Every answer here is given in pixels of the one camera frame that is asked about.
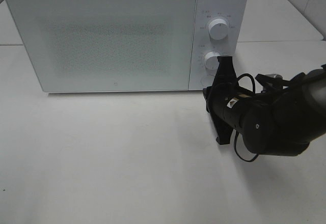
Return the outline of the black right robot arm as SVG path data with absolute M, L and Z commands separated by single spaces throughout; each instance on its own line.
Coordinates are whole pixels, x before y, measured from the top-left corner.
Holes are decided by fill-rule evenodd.
M 203 89 L 206 110 L 219 145 L 237 144 L 255 156 L 298 156 L 325 134 L 325 66 L 291 80 L 276 75 L 251 76 L 257 93 L 239 85 L 231 56 L 217 58 L 211 86 Z

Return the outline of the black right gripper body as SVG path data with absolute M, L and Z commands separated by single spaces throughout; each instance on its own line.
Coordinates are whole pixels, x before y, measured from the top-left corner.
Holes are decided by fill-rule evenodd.
M 241 104 L 231 108 L 228 103 L 237 100 L 231 87 L 235 79 L 223 80 L 215 78 L 212 85 L 203 90 L 206 110 L 209 112 L 214 127 L 242 127 Z

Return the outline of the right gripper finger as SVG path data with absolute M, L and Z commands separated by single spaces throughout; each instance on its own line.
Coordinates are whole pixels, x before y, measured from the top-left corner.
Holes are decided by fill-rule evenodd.
M 233 66 L 233 57 L 224 55 L 217 57 L 219 63 L 213 84 L 233 83 L 236 80 L 236 73 Z
M 216 115 L 211 114 L 210 117 L 216 130 L 216 142 L 219 145 L 230 144 L 233 128 Z

